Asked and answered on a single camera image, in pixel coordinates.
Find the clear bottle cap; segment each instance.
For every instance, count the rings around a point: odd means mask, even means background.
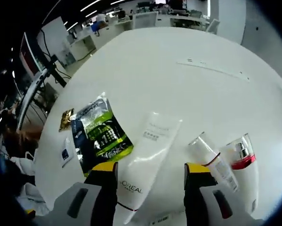
[[[189,148],[195,156],[197,163],[201,165],[209,164],[219,154],[219,150],[215,148],[214,143],[205,132],[202,132],[194,139],[189,144]]]
[[[224,150],[226,158],[231,164],[254,155],[248,134],[244,134],[221,149]]]

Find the white tube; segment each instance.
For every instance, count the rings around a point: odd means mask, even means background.
[[[132,219],[147,197],[180,124],[181,120],[158,113],[150,115],[119,180],[117,196],[119,205],[125,209],[124,224]]]
[[[258,163],[248,134],[222,147],[221,152],[231,164],[239,183],[237,195],[241,197],[245,210],[251,214],[258,205]]]

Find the desk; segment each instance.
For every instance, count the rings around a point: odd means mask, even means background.
[[[84,43],[85,40],[92,43],[92,39],[90,36],[91,33],[88,33],[82,37],[79,37],[77,40],[75,40],[75,42],[68,46],[69,51],[71,52],[76,61],[84,58],[91,51],[91,48],[88,48]]]
[[[192,17],[192,16],[174,16],[174,15],[163,15],[159,14],[157,17],[157,22],[156,26],[157,27],[171,27],[171,20],[173,19],[182,19],[182,20],[192,20],[196,22],[200,22],[203,25],[207,25],[208,21],[205,20],[204,18],[197,18],[197,17]]]
[[[250,82],[177,64],[184,57],[242,70]],[[55,102],[40,138],[35,174],[36,186],[50,208],[61,193],[84,180],[76,158],[64,168],[58,162],[64,138],[72,137],[70,131],[58,132],[62,112],[72,107],[77,112],[103,91],[134,144],[149,112],[183,119],[137,218],[146,220],[183,207],[184,163],[193,162],[186,146],[202,131],[218,147],[250,134],[260,180],[253,217],[266,218],[282,198],[280,76],[236,43],[207,32],[158,27],[127,31],[111,40],[81,66]],[[128,160],[119,161],[119,177]],[[122,225],[117,215],[114,219],[114,225]]]
[[[124,32],[121,26],[110,25],[99,30],[99,36],[92,33],[90,36],[94,42],[96,49],[100,49],[110,40]]]
[[[122,25],[130,25],[131,26],[131,24],[132,24],[132,20],[125,20],[125,21],[122,21],[122,22],[116,22],[116,23],[114,23],[113,25],[115,25],[115,26],[122,26]]]

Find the office chair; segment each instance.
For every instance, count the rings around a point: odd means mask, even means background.
[[[220,24],[220,21],[217,19],[213,19],[213,21],[210,23],[208,28],[206,29],[206,32],[217,34],[217,28]]]
[[[132,29],[155,27],[158,12],[134,14],[132,17]]]

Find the gold packet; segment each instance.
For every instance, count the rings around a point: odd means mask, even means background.
[[[68,129],[70,127],[70,125],[71,125],[70,117],[73,114],[74,114],[74,109],[73,108],[62,113],[60,127],[59,127],[59,132],[63,131],[63,130],[66,130],[66,129]]]

